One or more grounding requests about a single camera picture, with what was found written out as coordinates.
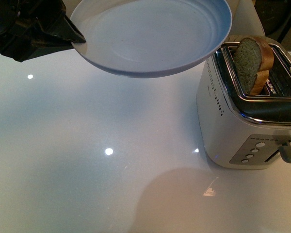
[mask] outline plate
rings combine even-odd
[[[84,59],[138,78],[198,65],[224,42],[232,24],[225,0],[83,0],[70,19],[86,39],[73,44]]]

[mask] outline glossy countertop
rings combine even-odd
[[[75,50],[0,55],[0,233],[291,233],[291,164],[207,157],[203,65],[134,79]]]

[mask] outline toaster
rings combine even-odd
[[[196,98],[206,154],[235,169],[265,169],[279,158],[291,163],[291,56],[263,37],[274,65],[261,94],[246,95],[233,62],[244,37],[229,36],[205,61]]]

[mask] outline silver button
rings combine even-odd
[[[251,152],[252,153],[257,153],[259,151],[259,149],[252,149]]]
[[[265,142],[259,142],[256,144],[256,147],[264,147],[265,146]]]

